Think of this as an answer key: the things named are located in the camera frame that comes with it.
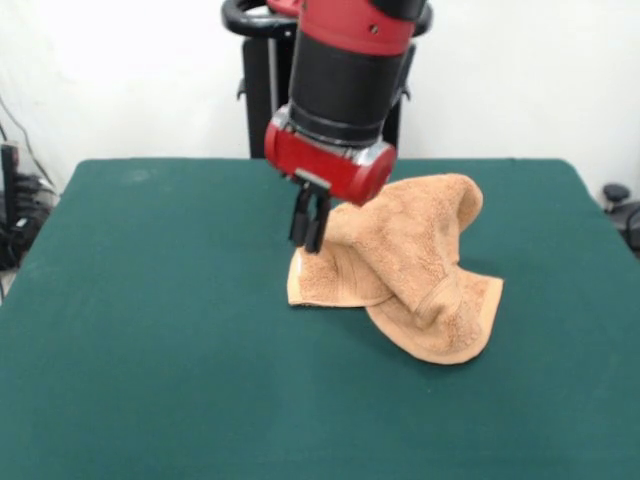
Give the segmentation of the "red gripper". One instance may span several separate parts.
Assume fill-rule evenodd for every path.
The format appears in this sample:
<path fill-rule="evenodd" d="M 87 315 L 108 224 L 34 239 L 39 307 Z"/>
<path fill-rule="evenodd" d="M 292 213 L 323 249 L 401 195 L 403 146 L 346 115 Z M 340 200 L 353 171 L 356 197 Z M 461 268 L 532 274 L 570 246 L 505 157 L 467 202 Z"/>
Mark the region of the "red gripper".
<path fill-rule="evenodd" d="M 364 205 L 378 195 L 397 159 L 395 147 L 384 141 L 360 150 L 331 149 L 291 130 L 282 118 L 272 119 L 267 126 L 265 154 L 271 166 L 281 173 L 321 187 L 330 196 L 354 205 Z M 307 252 L 319 252 L 330 213 L 330 198 L 316 198 L 315 217 L 309 223 L 310 200 L 311 191 L 301 187 L 289 240 L 296 247 L 305 245 Z"/>

